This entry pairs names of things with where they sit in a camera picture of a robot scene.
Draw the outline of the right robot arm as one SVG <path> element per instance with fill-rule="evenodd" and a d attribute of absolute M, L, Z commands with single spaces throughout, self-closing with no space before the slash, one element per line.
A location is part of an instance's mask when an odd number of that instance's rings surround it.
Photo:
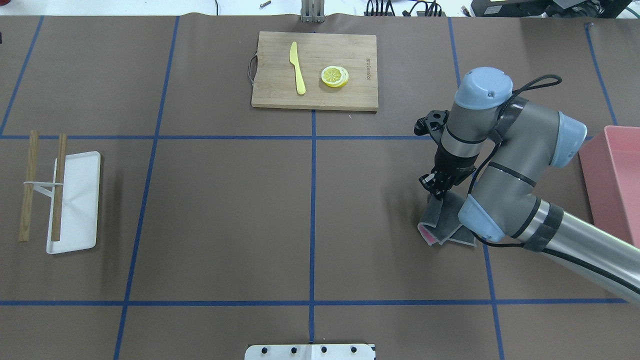
<path fill-rule="evenodd" d="M 502 70 L 474 68 L 449 110 L 416 121 L 414 134 L 437 146 L 434 166 L 419 178 L 429 200 L 418 232 L 429 245 L 542 254 L 638 304 L 639 250 L 533 194 L 544 171 L 567 166 L 586 139 L 584 123 L 522 96 L 561 82 L 545 74 L 514 89 Z"/>

